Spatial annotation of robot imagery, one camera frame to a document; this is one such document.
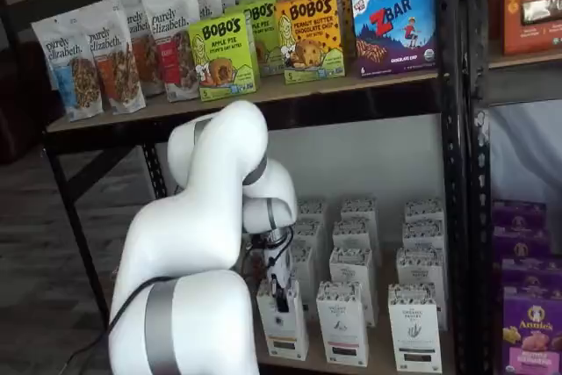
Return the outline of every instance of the wooden shelf board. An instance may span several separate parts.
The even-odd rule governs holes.
[[[263,78],[262,85],[258,92],[252,94],[211,102],[202,102],[199,99],[194,99],[175,103],[169,103],[166,96],[161,95],[149,98],[147,100],[146,108],[132,114],[112,115],[111,112],[104,112],[103,114],[99,114],[93,118],[78,120],[76,122],[68,122],[66,117],[62,117],[52,123],[47,128],[47,132],[56,133],[93,126],[114,125],[118,123],[132,122],[135,120],[159,119],[177,114],[203,114],[205,112],[216,111],[232,103],[236,99],[245,99],[259,104],[319,94],[376,88],[385,85],[422,81],[433,78],[437,78],[437,72],[433,69],[408,72],[398,75],[376,76],[373,78],[360,78],[359,76],[356,76],[355,72],[353,72],[353,76],[345,76],[342,78],[334,78],[323,81],[313,81],[310,83],[295,83],[290,85],[285,84],[283,76],[270,76]]]

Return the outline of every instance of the clif kid logo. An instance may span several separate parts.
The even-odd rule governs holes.
[[[371,14],[371,23],[377,27],[376,34],[382,36],[392,31],[394,28],[393,21],[411,10],[410,0],[401,0],[400,3],[396,2],[392,8],[382,8]]]

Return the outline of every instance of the cookie image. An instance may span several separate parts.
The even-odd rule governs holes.
[[[209,72],[215,85],[223,85],[233,81],[234,69],[232,61],[224,57],[209,62]]]

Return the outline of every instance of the annie's logo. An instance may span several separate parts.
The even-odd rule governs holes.
[[[527,316],[530,321],[521,321],[519,328],[547,329],[552,331],[552,324],[544,322],[545,312],[542,307],[537,305],[530,307]]]

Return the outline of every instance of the black cable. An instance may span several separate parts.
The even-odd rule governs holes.
[[[149,287],[150,285],[153,285],[154,283],[160,283],[160,282],[165,282],[165,281],[170,281],[171,279],[173,279],[172,277],[154,277],[154,278],[150,278],[149,280],[145,281],[144,283],[142,283],[141,285],[139,285],[136,289],[134,289],[134,291],[129,295],[128,298],[126,298],[125,303],[123,303],[123,305],[121,306],[121,308],[118,310],[118,312],[115,314],[115,317],[113,318],[112,322],[109,324],[109,327],[107,328],[106,331],[104,331],[102,334],[100,334],[93,342],[91,342],[90,344],[82,347],[81,349],[76,350],[74,353],[72,353],[70,355],[70,357],[67,359],[67,361],[65,362],[64,366],[62,366],[61,371],[59,372],[59,375],[62,375],[67,369],[68,366],[70,365],[70,363],[72,362],[72,360],[84,353],[85,351],[88,351],[89,349],[96,347],[97,345],[99,345],[102,340],[104,340],[115,328],[115,325],[117,324],[117,322],[119,321],[119,319],[121,318],[121,316],[123,315],[123,313],[126,311],[126,309],[129,307],[129,305],[131,305],[131,302],[133,302],[134,298],[136,298],[139,293],[141,293],[144,289],[146,289],[147,287]],[[80,369],[80,372],[78,372],[78,375],[82,375],[83,371],[86,369],[87,363],[91,360],[92,356],[95,354],[94,353],[95,350],[93,350],[88,357],[86,358],[86,360],[84,361],[84,364],[82,366],[82,368]]]

